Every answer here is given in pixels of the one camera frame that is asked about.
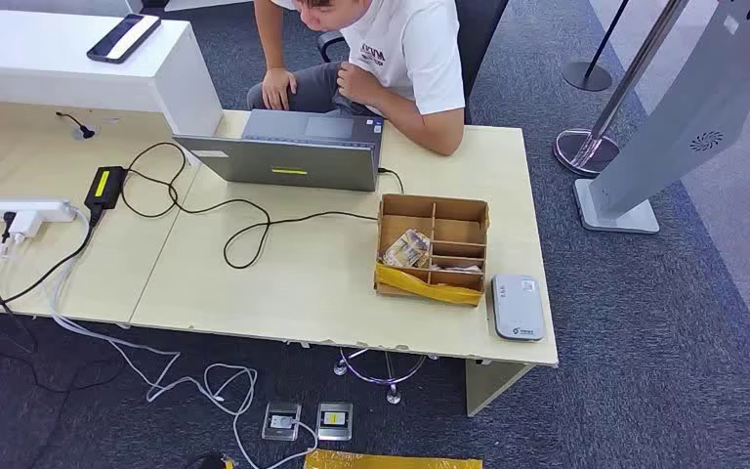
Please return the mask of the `person's left hand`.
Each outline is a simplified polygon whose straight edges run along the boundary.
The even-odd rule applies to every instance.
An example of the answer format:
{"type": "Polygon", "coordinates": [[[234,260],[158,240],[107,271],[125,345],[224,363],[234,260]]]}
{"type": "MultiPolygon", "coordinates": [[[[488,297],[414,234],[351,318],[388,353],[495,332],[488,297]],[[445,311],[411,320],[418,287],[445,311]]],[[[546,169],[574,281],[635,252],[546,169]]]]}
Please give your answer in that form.
{"type": "Polygon", "coordinates": [[[383,98],[384,88],[369,71],[351,63],[340,64],[338,90],[342,96],[361,105],[376,107],[383,98]]]}

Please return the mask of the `person's right hand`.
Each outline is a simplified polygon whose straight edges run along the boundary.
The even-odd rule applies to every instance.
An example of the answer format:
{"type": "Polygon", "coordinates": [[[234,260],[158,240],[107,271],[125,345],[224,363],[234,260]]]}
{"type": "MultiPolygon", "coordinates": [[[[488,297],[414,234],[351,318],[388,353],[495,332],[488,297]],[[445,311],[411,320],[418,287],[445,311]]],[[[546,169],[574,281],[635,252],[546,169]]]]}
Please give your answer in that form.
{"type": "Polygon", "coordinates": [[[271,110],[289,110],[289,94],[297,92],[297,81],[293,73],[284,67],[271,67],[262,82],[264,106],[271,110]]]}

